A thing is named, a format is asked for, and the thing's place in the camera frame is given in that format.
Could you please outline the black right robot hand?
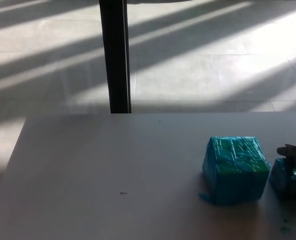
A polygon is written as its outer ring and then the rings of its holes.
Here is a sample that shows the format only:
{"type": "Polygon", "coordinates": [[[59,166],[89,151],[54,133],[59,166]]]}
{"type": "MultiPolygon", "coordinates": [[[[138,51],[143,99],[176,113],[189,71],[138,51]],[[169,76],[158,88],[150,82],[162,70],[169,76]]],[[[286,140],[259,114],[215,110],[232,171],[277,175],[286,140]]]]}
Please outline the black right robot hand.
{"type": "Polygon", "coordinates": [[[296,167],[296,145],[285,144],[282,147],[278,147],[276,152],[285,157],[285,162],[290,169],[296,167]]]}

